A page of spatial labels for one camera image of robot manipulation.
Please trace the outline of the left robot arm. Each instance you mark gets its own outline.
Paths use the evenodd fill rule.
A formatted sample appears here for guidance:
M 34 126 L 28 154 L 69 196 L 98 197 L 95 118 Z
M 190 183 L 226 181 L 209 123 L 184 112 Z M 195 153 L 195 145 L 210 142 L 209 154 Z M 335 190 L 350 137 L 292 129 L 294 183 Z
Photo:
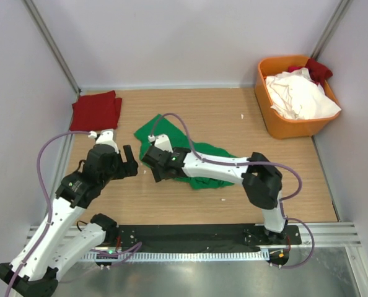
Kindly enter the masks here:
M 63 243 L 72 224 L 115 179 L 136 176 L 138 163 L 130 145 L 118 149 L 96 144 L 79 169 L 65 176 L 51 210 L 22 252 L 10 263 L 0 264 L 0 279 L 21 296 L 52 296 L 64 274 L 87 252 L 101 245 L 109 248 L 118 238 L 118 224 L 101 213 L 72 240 Z

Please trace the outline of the green t-shirt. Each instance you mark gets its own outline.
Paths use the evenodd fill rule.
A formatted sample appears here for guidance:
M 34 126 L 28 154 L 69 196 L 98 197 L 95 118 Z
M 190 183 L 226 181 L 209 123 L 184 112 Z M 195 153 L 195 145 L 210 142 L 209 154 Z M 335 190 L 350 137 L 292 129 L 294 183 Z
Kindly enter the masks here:
M 142 159 L 147 149 L 150 146 L 148 141 L 149 133 L 153 128 L 155 122 L 161 117 L 161 114 L 153 117 L 149 122 L 140 127 L 135 133 L 134 136 L 137 140 L 140 141 L 140 153 L 139 158 Z M 188 139 L 186 135 L 174 124 L 172 124 L 168 119 L 163 118 L 157 125 L 155 132 L 156 135 L 166 134 L 172 147 L 183 147 L 190 148 L 188 143 Z M 204 142 L 193 142 L 194 148 L 199 153 L 205 153 L 208 155 L 215 155 L 220 157 L 232 157 L 235 158 L 234 155 L 230 154 L 227 150 L 219 147 L 215 147 L 211 144 L 207 144 Z M 175 178 L 175 181 L 188 183 L 192 189 L 201 190 L 201 189 L 217 189 L 227 186 L 233 186 L 233 183 L 229 183 L 227 181 L 221 181 L 217 179 L 211 178 Z

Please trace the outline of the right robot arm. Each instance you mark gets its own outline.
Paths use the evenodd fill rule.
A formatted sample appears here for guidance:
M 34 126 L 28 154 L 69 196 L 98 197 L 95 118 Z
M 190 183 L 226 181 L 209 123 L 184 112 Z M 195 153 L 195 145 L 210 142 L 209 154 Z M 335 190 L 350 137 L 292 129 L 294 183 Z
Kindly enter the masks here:
M 163 179 L 209 178 L 242 186 L 249 202 L 262 211 L 267 242 L 279 245 L 287 238 L 287 220 L 281 207 L 283 176 L 263 154 L 228 158 L 152 145 L 142 162 L 151 168 L 157 183 Z

